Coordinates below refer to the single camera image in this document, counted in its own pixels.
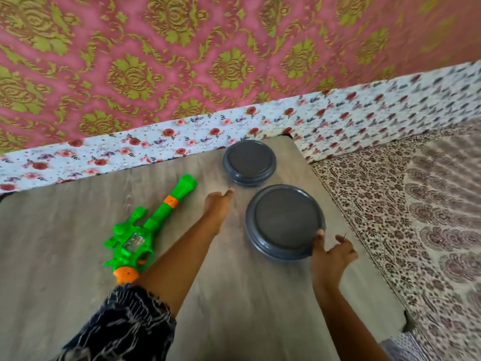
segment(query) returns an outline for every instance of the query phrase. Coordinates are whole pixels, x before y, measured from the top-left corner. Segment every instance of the dark patterned sleeve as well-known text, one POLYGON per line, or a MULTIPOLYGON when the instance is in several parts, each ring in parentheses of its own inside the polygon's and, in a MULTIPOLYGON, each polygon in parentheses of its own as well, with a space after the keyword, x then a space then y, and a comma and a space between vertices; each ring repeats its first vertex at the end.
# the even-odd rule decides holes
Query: dark patterned sleeve
POLYGON ((54 360, 163 361, 175 328, 170 309, 156 296, 141 287, 119 285, 54 360))

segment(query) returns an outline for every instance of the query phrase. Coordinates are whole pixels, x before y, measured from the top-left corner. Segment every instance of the table top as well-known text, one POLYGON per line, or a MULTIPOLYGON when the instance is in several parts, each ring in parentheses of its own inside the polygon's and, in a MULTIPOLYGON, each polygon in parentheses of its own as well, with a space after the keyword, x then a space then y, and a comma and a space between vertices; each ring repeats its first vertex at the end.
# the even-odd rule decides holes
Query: table top
POLYGON ((338 359, 311 286, 310 259, 274 262, 246 239, 247 205, 261 188, 291 184, 312 195, 326 219, 326 247, 346 234, 359 253, 341 291, 376 340, 399 333, 403 308, 332 198, 288 137, 266 139, 277 170, 262 186, 229 181, 225 150, 116 171, 6 197, 0 203, 0 359, 55 355, 98 309, 115 285, 111 250, 103 242, 113 225, 137 206, 149 214, 183 174, 198 187, 166 220, 155 240, 164 253, 200 217, 206 195, 235 188, 232 211, 214 239, 177 316, 167 356, 173 360, 338 359))

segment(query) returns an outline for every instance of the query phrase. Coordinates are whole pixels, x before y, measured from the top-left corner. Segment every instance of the round lid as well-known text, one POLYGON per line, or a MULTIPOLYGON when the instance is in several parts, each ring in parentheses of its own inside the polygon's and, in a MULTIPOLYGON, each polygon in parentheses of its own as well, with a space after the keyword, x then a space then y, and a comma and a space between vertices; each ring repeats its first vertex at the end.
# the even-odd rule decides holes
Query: round lid
POLYGON ((316 232, 325 227, 322 210, 313 197, 291 185, 268 186, 247 208, 250 240, 262 253, 277 259, 311 255, 316 232))
POLYGON ((223 164, 234 182, 257 185, 276 170, 276 156, 261 141, 242 140, 226 150, 223 164))

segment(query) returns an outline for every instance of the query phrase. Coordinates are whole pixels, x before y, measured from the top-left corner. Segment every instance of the hand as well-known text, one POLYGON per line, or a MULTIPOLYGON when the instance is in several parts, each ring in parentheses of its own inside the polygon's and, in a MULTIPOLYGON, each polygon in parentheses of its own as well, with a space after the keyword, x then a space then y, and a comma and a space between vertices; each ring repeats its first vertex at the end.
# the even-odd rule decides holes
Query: hand
POLYGON ((344 270, 358 258, 351 242, 341 235, 336 235, 336 241, 339 243, 326 251, 324 231, 317 231, 312 249, 312 285, 315 293, 338 290, 344 270))
POLYGON ((203 216, 213 221, 214 225, 218 225, 219 229, 224 222, 230 210, 230 200, 234 196, 234 190, 229 189, 222 195, 220 191, 210 193, 205 198, 203 216))

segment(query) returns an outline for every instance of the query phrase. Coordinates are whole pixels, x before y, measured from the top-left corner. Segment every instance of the child's arm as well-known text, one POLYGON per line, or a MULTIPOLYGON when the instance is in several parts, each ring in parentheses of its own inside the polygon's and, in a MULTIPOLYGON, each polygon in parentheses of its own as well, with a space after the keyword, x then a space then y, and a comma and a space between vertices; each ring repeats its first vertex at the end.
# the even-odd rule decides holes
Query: child's arm
POLYGON ((133 286, 141 286, 169 305, 173 316, 182 306, 201 268, 210 243, 219 233, 229 212, 233 190, 211 193, 205 199, 202 217, 162 257, 153 263, 133 286))

